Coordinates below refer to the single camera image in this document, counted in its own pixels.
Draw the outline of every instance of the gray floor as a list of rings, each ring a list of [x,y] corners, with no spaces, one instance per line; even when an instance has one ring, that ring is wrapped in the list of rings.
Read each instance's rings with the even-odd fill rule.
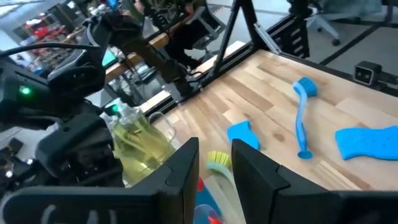
[[[224,23],[227,23],[231,14],[230,6],[232,1],[233,0],[208,0],[209,3],[222,4],[225,6],[215,14]],[[289,8],[289,4],[285,0],[253,0],[253,2],[257,11],[257,19],[265,29],[283,18]],[[381,12],[379,14],[369,16],[364,18],[364,20],[381,21],[384,17],[384,13],[385,12]],[[398,16],[395,16],[393,21],[398,22]],[[319,33],[316,30],[309,30],[308,38],[311,57],[308,58],[308,60],[316,63],[321,62],[368,28],[367,26],[337,23],[332,23],[332,25],[341,34],[341,45],[338,47],[332,46],[332,38],[328,34],[324,32]],[[341,57],[332,61],[328,66],[343,72],[351,73],[355,64],[362,60],[369,60],[371,62],[380,63],[387,72],[396,73],[398,70],[398,63],[396,63],[396,60],[393,60],[393,58],[396,52],[398,52],[398,43],[396,41],[397,37],[398,30],[390,28],[379,29],[358,45],[348,50]],[[223,35],[221,35],[218,40],[211,43],[209,49],[218,50],[222,38]],[[232,44],[237,40],[243,42],[250,41],[248,29],[241,12],[238,14],[229,43]],[[189,51],[189,54],[195,58],[203,56],[203,52],[198,50]],[[90,96],[90,100],[96,105],[98,105],[101,99],[104,98],[109,98],[109,96],[103,91]],[[2,139],[0,144],[5,145],[9,141],[9,137],[15,135],[25,143],[25,147],[21,150],[21,157],[29,158],[34,155],[34,149],[37,142],[49,132],[51,132],[51,130],[31,131],[14,128],[0,133],[0,139]]]

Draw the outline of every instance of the yellow liquid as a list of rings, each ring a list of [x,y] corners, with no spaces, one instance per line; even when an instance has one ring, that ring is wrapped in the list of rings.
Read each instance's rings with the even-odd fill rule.
[[[164,135],[140,112],[113,128],[115,153],[121,160],[126,181],[134,185],[159,168],[175,151]]]

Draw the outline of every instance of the green light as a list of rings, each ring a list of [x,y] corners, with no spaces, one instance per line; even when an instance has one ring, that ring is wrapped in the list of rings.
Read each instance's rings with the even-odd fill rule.
[[[117,105],[113,105],[113,106],[112,106],[112,110],[113,110],[114,112],[119,112],[119,108],[118,108]]]
[[[23,94],[23,95],[29,95],[32,93],[32,90],[26,86],[21,86],[19,88],[19,91]]]

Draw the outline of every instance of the chair wheel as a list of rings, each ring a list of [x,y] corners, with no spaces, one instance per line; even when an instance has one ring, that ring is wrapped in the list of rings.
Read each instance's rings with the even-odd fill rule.
[[[339,46],[341,43],[339,39],[334,39],[331,41],[331,44],[333,44],[333,46]]]

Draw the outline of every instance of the butcher block countertop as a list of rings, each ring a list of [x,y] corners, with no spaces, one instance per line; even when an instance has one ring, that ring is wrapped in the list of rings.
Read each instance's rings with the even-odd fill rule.
[[[297,157],[294,81],[310,77],[318,96],[309,98],[304,126],[313,159]],[[203,92],[167,113],[181,144],[200,140],[200,175],[207,152],[231,153],[227,128],[246,119],[261,152],[330,190],[398,190],[398,161],[355,157],[344,161],[335,132],[342,128],[386,128],[398,124],[398,99],[270,52],[258,51]]]

